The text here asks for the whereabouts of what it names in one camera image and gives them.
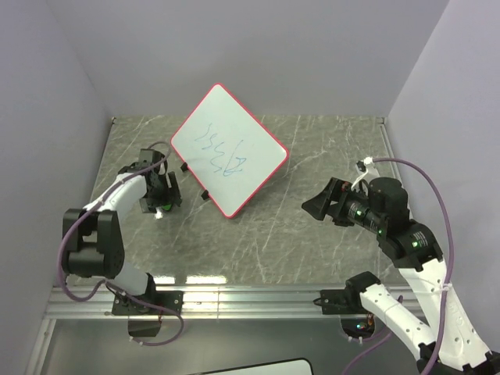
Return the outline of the red framed whiteboard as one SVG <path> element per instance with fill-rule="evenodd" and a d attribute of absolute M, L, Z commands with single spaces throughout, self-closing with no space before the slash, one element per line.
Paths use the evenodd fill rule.
<path fill-rule="evenodd" d="M 289 158 L 282 142 L 222 84 L 210 88 L 170 144 L 226 218 Z"/>

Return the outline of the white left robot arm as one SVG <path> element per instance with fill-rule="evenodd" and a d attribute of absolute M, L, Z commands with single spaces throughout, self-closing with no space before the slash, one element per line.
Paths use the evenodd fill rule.
<path fill-rule="evenodd" d="M 68 209 L 63 216 L 62 241 L 57 256 L 57 281 L 75 302 L 90 300 L 105 285 L 130 299 L 140 314 L 158 305 L 158 292 L 150 273 L 125 261 L 121 222 L 139 203 L 143 213 L 161 216 L 181 204 L 180 189 L 168 162 L 141 157 L 122 168 L 113 183 L 82 209 Z M 79 297 L 67 286 L 68 276 L 97 277 L 89 295 Z"/>

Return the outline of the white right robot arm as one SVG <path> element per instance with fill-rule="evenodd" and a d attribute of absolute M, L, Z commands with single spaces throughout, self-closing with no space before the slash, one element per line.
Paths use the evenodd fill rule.
<path fill-rule="evenodd" d="M 343 291 L 323 290 L 323 314 L 372 313 L 414 355 L 421 374 L 497 374 L 499 354 L 473 328 L 446 281 L 446 262 L 432 231 L 410 216 L 408 193 L 390 177 L 352 184 L 336 178 L 302 208 L 314 219 L 330 216 L 340 227 L 358 225 L 375 234 L 380 250 L 410 286 L 425 317 L 398 302 L 371 272 L 348 279 Z"/>

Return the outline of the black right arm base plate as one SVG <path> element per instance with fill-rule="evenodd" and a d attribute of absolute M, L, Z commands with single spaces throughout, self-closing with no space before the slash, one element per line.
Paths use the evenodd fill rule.
<path fill-rule="evenodd" d="M 363 308 L 359 293 L 347 289 L 321 290 L 320 296 L 312 303 L 321 308 L 323 315 L 366 315 L 369 310 Z"/>

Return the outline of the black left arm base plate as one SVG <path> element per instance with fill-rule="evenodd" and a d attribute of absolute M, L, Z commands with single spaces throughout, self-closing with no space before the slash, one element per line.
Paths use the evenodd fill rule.
<path fill-rule="evenodd" d="M 182 310 L 182 291 L 157 291 L 152 296 L 116 295 L 112 304 L 114 316 L 172 316 Z"/>

